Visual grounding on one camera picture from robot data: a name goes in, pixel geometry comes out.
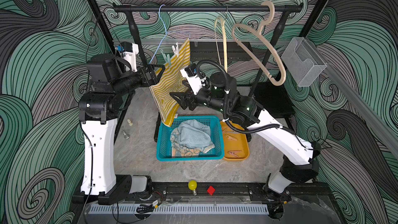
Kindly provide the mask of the bunny pattern towel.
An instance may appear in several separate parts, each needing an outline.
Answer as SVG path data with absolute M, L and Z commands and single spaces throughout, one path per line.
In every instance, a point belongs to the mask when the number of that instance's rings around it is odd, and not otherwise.
M 215 148 L 214 143 L 206 148 L 188 148 L 176 142 L 178 136 L 177 128 L 171 132 L 170 141 L 172 147 L 173 158 L 192 158 L 199 155 L 207 154 Z

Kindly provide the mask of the yellow striped towel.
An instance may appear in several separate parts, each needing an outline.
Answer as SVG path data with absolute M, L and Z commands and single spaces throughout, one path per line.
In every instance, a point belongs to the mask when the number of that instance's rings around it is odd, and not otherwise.
M 173 55 L 171 63 L 165 64 L 165 71 L 160 81 L 150 87 L 161 121 L 167 127 L 173 124 L 179 104 L 170 96 L 171 92 L 186 92 L 187 87 L 182 84 L 183 76 L 180 70 L 190 64 L 190 40 L 179 46 L 178 55 Z

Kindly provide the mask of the green clothespin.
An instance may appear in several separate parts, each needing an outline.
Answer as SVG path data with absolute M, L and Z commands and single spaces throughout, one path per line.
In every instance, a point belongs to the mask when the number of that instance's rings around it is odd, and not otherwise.
M 161 55 L 163 56 L 164 61 L 171 66 L 171 57 L 169 54 L 166 54 L 163 49 L 161 49 Z

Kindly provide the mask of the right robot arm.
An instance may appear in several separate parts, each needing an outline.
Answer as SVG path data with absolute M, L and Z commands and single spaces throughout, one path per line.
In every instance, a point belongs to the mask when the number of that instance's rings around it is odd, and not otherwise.
M 171 97 L 183 108 L 205 106 L 223 114 L 223 122 L 241 134 L 257 134 L 284 154 L 279 172 L 270 175 L 265 185 L 266 197 L 287 200 L 287 187 L 306 183 L 319 173 L 316 157 L 320 144 L 308 142 L 283 126 L 255 99 L 241 95 L 236 79 L 217 62 L 203 60 L 179 70 L 186 92 L 172 92 Z

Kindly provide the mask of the cream plastic hanger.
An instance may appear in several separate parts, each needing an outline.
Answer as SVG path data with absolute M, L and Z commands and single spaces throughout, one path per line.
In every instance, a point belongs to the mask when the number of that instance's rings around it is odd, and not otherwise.
M 224 66 L 224 70 L 227 72 L 228 71 L 228 47 L 227 47 L 227 34 L 226 34 L 226 27 L 225 27 L 225 23 L 226 23 L 225 18 L 223 16 L 219 15 L 214 21 L 216 51 L 217 51 L 219 63 L 221 63 L 220 51 L 219 51 L 218 39 L 217 39 L 217 24 L 218 23 L 220 23 L 221 33 L 222 33 L 223 66 Z

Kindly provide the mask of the blue wire hanger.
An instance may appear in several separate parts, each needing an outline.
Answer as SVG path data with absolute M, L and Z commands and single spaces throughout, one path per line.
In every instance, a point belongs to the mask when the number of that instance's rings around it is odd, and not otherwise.
M 159 9 L 158 9 L 158 20 L 157 20 L 157 35 L 160 36 L 161 34 L 163 34 L 162 39 L 159 41 L 159 44 L 155 50 L 155 52 L 153 53 L 151 60 L 150 60 L 150 64 L 155 64 L 155 62 L 153 61 L 154 59 L 157 60 L 157 62 L 159 61 L 159 59 L 157 58 L 157 53 L 162 53 L 162 49 L 161 47 L 164 45 L 164 40 L 167 38 L 168 36 L 168 30 L 171 24 L 171 20 L 170 20 L 170 16 L 169 14 L 164 11 L 162 8 L 166 7 L 165 4 L 160 5 Z

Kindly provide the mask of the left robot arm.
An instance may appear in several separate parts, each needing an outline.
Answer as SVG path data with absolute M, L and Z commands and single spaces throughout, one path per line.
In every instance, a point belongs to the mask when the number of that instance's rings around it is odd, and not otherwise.
M 80 190 L 74 193 L 72 202 L 97 201 L 101 205 L 112 205 L 131 194 L 150 194 L 149 176 L 115 173 L 114 143 L 123 97 L 137 88 L 156 85 L 165 66 L 147 64 L 134 70 L 124 58 L 101 54 L 87 62 L 87 69 L 92 81 L 89 92 L 78 103 L 80 127 L 85 138 L 85 170 Z

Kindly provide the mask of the light blue towel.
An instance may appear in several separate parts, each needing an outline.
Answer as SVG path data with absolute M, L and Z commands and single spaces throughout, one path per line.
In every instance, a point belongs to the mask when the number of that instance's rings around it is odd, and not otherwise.
M 182 122 L 178 128 L 176 142 L 188 148 L 206 148 L 213 144 L 210 126 L 195 119 Z

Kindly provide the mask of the orange clothespin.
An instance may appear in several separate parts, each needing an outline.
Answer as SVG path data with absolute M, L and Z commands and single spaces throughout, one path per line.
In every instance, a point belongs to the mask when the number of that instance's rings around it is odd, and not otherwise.
M 226 134 L 226 138 L 227 138 L 227 140 L 238 141 L 238 139 L 235 138 L 234 136 L 230 136 L 230 135 L 227 135 L 227 134 Z

